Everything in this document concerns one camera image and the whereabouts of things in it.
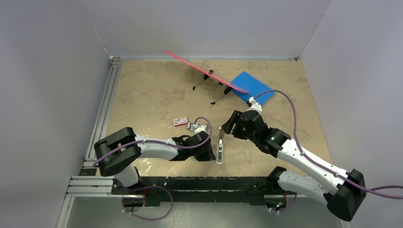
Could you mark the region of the small white stapler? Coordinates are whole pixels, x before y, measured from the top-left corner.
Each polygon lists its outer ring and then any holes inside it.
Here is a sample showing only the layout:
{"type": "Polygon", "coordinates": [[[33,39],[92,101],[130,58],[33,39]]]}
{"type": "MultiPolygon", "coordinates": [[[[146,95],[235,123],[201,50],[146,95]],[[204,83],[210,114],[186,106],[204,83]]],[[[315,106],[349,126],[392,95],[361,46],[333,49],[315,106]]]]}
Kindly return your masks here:
{"type": "Polygon", "coordinates": [[[217,155],[216,163],[223,164],[223,142],[224,142],[224,130],[220,127],[218,133],[217,155]]]}

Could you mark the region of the staple box tray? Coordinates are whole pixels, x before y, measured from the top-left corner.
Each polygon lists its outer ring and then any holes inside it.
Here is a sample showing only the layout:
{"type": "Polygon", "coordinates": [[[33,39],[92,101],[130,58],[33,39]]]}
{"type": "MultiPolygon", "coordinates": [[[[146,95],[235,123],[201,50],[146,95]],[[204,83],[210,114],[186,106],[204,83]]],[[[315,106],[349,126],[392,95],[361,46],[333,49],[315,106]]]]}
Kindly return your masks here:
{"type": "Polygon", "coordinates": [[[198,128],[197,123],[187,123],[187,130],[188,131],[194,131],[198,128]]]}

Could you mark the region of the red white staple box sleeve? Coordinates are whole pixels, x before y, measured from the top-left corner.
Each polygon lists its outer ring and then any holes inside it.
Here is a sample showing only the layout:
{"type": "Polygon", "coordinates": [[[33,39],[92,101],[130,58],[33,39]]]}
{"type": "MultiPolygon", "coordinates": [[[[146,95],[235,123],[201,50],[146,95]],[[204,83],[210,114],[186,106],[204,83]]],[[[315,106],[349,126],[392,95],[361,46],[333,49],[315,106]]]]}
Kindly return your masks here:
{"type": "Polygon", "coordinates": [[[188,123],[188,118],[186,116],[173,119],[173,124],[175,127],[181,126],[181,125],[186,125],[187,123],[188,123]]]}

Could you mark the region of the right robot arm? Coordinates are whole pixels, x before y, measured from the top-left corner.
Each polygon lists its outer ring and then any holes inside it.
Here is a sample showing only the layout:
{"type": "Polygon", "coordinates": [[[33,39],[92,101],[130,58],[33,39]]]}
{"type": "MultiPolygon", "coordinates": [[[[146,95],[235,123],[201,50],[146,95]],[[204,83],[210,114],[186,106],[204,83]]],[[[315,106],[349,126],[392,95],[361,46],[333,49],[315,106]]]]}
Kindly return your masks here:
{"type": "Polygon", "coordinates": [[[352,221],[366,197],[364,175],[353,169],[346,171],[317,157],[278,128],[268,127],[262,116],[254,110],[235,110],[220,127],[225,134],[249,140],[263,153],[283,160],[303,171],[300,176],[283,170],[268,178],[267,188],[272,193],[281,190],[299,193],[326,205],[339,219],[352,221]]]}

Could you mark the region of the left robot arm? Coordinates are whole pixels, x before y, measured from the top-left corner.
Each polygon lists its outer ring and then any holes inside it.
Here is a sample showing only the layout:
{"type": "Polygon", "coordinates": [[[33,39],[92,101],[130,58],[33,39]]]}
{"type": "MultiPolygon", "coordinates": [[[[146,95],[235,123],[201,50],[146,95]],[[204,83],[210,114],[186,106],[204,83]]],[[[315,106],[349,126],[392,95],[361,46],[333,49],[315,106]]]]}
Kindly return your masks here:
{"type": "Polygon", "coordinates": [[[206,130],[194,135],[182,135],[166,140],[146,138],[125,127],[94,144],[94,166],[103,177],[113,176],[129,194],[137,194],[142,187],[138,169],[132,165],[136,159],[157,158],[167,161],[184,161],[195,158],[199,162],[215,159],[211,136],[206,130]]]}

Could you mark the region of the blue folder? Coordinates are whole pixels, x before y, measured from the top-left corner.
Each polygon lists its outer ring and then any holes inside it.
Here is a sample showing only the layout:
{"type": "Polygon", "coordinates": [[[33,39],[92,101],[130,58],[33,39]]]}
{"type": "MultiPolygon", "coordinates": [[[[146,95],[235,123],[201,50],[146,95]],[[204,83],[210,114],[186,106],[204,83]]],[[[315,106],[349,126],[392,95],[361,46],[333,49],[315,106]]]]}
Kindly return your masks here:
{"type": "Polygon", "coordinates": [[[250,97],[256,98],[257,102],[260,105],[263,105],[266,103],[273,95],[274,92],[266,93],[264,95],[261,95],[260,97],[257,98],[258,95],[262,94],[263,92],[266,92],[268,90],[272,90],[269,86],[266,84],[262,83],[258,79],[254,78],[252,75],[250,75],[247,72],[242,72],[240,73],[237,77],[235,77],[233,80],[231,80],[230,84],[232,86],[240,87],[244,90],[249,91],[249,93],[242,93],[237,90],[233,90],[233,92],[243,101],[248,101],[250,97]]]}

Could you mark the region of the pink board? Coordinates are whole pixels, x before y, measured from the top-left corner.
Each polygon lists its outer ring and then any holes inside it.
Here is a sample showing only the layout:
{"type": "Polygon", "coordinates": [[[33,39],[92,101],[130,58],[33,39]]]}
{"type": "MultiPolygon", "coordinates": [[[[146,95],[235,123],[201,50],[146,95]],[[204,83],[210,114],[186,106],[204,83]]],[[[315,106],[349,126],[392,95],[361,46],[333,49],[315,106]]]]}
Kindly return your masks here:
{"type": "Polygon", "coordinates": [[[176,54],[173,54],[173,53],[171,53],[171,52],[169,52],[167,50],[165,50],[164,53],[166,53],[166,54],[170,55],[171,57],[173,57],[173,58],[175,58],[175,59],[177,59],[177,60],[179,60],[179,61],[181,61],[181,62],[183,62],[183,63],[185,63],[185,64],[187,64],[189,66],[191,66],[191,67],[193,67],[194,69],[204,73],[208,77],[211,77],[212,79],[214,79],[218,83],[221,83],[221,84],[223,84],[225,86],[228,86],[228,87],[234,89],[235,91],[238,91],[238,92],[243,93],[243,94],[249,94],[250,93],[245,88],[243,88],[243,87],[241,87],[241,86],[239,86],[239,85],[237,85],[237,84],[235,84],[235,83],[233,83],[233,82],[231,82],[231,81],[229,81],[229,80],[217,75],[213,70],[207,70],[204,67],[202,67],[202,66],[200,66],[200,65],[198,65],[198,64],[196,64],[196,63],[194,63],[194,62],[192,62],[192,61],[190,61],[188,59],[185,59],[185,58],[180,57],[180,56],[178,56],[176,54]]]}

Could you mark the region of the black base bar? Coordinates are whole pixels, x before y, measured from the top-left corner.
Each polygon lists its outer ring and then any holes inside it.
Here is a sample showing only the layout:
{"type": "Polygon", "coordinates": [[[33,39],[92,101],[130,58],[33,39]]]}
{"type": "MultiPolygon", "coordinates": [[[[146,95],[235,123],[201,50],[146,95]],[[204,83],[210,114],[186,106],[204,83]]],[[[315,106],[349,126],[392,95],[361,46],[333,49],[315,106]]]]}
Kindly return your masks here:
{"type": "Polygon", "coordinates": [[[111,193],[143,196],[147,207],[162,202],[248,203],[274,210],[285,208],[294,193],[284,191],[271,177],[142,177],[133,187],[113,180],[111,193]]]}

